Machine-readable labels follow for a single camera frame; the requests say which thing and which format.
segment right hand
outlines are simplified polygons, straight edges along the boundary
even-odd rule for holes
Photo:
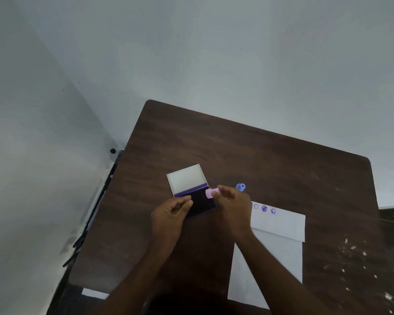
[[[222,210],[223,219],[235,242],[251,234],[252,202],[250,196],[239,190],[218,185],[220,193],[213,191],[215,203]]]

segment blue cap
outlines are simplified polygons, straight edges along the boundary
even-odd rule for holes
[[[244,184],[237,184],[235,188],[237,188],[239,191],[242,192],[245,189],[245,185]]]

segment hand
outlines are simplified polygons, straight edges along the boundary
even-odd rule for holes
[[[218,188],[221,193],[213,191],[212,196],[216,205],[221,208],[223,219],[237,242],[252,233],[250,196],[232,187],[218,185]]]
[[[169,256],[181,234],[182,223],[190,211],[191,196],[182,196],[165,201],[153,210],[151,247]]]

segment wooden table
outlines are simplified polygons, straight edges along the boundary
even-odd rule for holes
[[[140,114],[69,281],[114,289],[146,250],[150,213],[172,197],[166,175],[198,163],[210,187],[243,182],[252,200],[306,215],[303,283],[329,307],[393,310],[367,158],[157,101]],[[226,300],[234,242],[219,213],[186,220],[161,287],[192,286]]]

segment left hand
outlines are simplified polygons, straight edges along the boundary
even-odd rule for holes
[[[182,196],[169,199],[153,210],[150,215],[152,218],[150,245],[169,256],[178,241],[182,223],[192,205],[191,196]]]

